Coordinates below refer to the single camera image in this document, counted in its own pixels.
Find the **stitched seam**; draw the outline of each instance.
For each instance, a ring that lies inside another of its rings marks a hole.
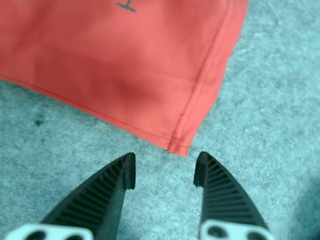
[[[146,133],[146,134],[153,135],[153,136],[155,136],[155,137],[159,137],[159,138],[162,138],[162,139],[165,139],[165,140],[170,141],[170,138],[167,138],[167,137],[165,137],[165,136],[160,136],[160,135],[157,135],[157,134],[154,134],[154,133],[150,133],[150,132],[148,132],[148,131],[142,130],[142,129],[137,128],[137,127],[135,127],[135,126],[132,126],[132,125],[130,125],[130,124],[128,124],[128,123],[119,121],[119,120],[117,120],[117,119],[115,119],[115,118],[113,118],[113,117],[110,117],[110,116],[108,116],[108,115],[105,115],[105,114],[103,114],[103,113],[101,113],[101,112],[99,112],[99,111],[96,111],[96,110],[94,110],[94,109],[92,109],[92,108],[90,108],[90,107],[84,106],[84,105],[82,105],[82,104],[80,104],[80,103],[77,103],[77,102],[75,102],[75,101],[73,101],[73,100],[70,100],[69,98],[66,98],[66,97],[64,97],[64,96],[60,96],[60,95],[58,95],[58,94],[55,94],[55,93],[53,93],[53,92],[51,92],[51,91],[48,91],[48,90],[46,90],[46,89],[44,89],[44,88],[41,88],[41,87],[39,87],[39,86],[33,85],[33,84],[31,84],[31,83],[27,83],[27,82],[22,81],[22,80],[15,79],[15,78],[13,78],[13,77],[8,77],[8,76],[4,76],[4,75],[0,75],[0,77],[3,78],[3,79],[8,79],[8,80],[11,79],[11,80],[14,80],[14,81],[17,81],[17,82],[26,83],[26,84],[28,84],[28,85],[30,85],[30,86],[32,86],[32,87],[38,88],[38,89],[40,89],[40,90],[42,90],[42,91],[44,91],[44,92],[47,92],[47,93],[49,93],[49,94],[51,94],[51,95],[57,96],[57,97],[59,97],[59,98],[61,98],[61,99],[64,99],[64,100],[69,101],[69,102],[71,102],[71,103],[74,103],[74,104],[76,104],[76,105],[78,105],[78,106],[81,106],[81,107],[83,107],[83,108],[85,108],[85,109],[88,109],[88,110],[90,110],[90,111],[92,111],[92,112],[95,112],[95,113],[98,113],[98,114],[100,114],[100,115],[103,115],[103,116],[105,116],[105,117],[107,117],[107,118],[109,118],[109,119],[112,119],[112,120],[114,120],[114,121],[116,121],[116,122],[118,122],[118,123],[127,125],[127,126],[129,126],[129,127],[132,127],[132,128],[134,128],[134,129],[137,129],[137,130],[139,130],[139,131],[141,131],[141,132],[144,132],[144,133]]]
[[[167,148],[167,149],[169,149],[169,148],[171,147],[171,145],[173,144],[173,140],[174,140],[175,138],[178,139],[177,144],[174,146],[174,151],[173,151],[173,152],[176,152],[176,151],[177,151],[177,148],[178,148],[179,146],[181,146],[180,143],[179,143],[179,142],[181,141],[181,135],[184,133],[184,131],[185,131],[185,129],[186,129],[186,126],[187,126],[187,123],[188,123],[188,121],[189,121],[189,119],[190,119],[190,115],[189,115],[189,116],[185,116],[185,113],[186,113],[187,109],[190,107],[190,102],[191,102],[191,100],[192,100],[193,98],[196,98],[195,101],[198,102],[199,96],[200,96],[200,94],[201,94],[201,92],[202,92],[202,88],[203,88],[203,86],[204,86],[204,83],[205,83],[205,79],[206,79],[206,78],[205,78],[205,77],[201,77],[201,74],[202,74],[202,72],[205,70],[204,68],[205,68],[206,64],[208,64],[209,58],[211,57],[211,52],[212,52],[212,50],[213,50],[213,48],[214,48],[215,40],[216,40],[217,37],[221,34],[221,31],[222,31],[223,27],[225,26],[223,23],[224,23],[224,21],[226,20],[226,16],[227,16],[227,14],[228,14],[229,4],[230,4],[230,1],[229,1],[229,0],[226,0],[226,1],[227,1],[227,9],[226,9],[225,14],[224,14],[224,16],[223,16],[223,18],[222,18],[222,20],[221,20],[221,22],[220,22],[220,28],[218,29],[217,34],[216,34],[216,35],[212,38],[212,40],[211,40],[210,46],[209,46],[208,51],[207,51],[207,53],[206,53],[206,57],[205,57],[203,63],[201,64],[201,67],[199,68],[198,75],[197,75],[197,81],[196,81],[196,83],[194,84],[194,87],[193,87],[192,93],[191,93],[191,95],[190,95],[190,98],[189,98],[189,100],[188,100],[188,102],[187,102],[187,104],[186,104],[186,107],[185,107],[185,109],[184,109],[184,111],[183,111],[183,113],[182,113],[182,115],[181,115],[181,117],[180,117],[180,119],[179,119],[179,121],[178,121],[178,124],[177,124],[177,126],[176,126],[176,128],[175,128],[175,130],[174,130],[174,132],[173,132],[173,136],[172,136],[172,138],[171,138],[171,140],[170,140],[170,142],[169,142],[169,145],[168,145],[168,148]],[[198,93],[197,93],[197,96],[195,96],[195,94],[196,94],[196,93],[195,93],[195,90],[196,90],[198,84],[200,84],[200,87],[199,87],[199,91],[198,91]],[[186,120],[186,122],[185,122],[185,125],[184,125],[183,129],[181,130],[180,136],[176,136],[177,131],[178,131],[178,128],[179,128],[179,126],[180,126],[181,121],[183,120],[183,118],[187,118],[187,120]]]

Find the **red cloth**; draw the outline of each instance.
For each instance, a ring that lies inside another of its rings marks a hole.
[[[127,1],[0,0],[0,78],[186,156],[248,0]]]

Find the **carpet floor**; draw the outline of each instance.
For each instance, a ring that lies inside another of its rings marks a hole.
[[[119,240],[199,230],[207,151],[240,182],[277,240],[320,233],[320,1],[251,0],[219,98],[183,158],[68,105],[0,80],[0,239],[40,221],[94,172],[136,154]]]

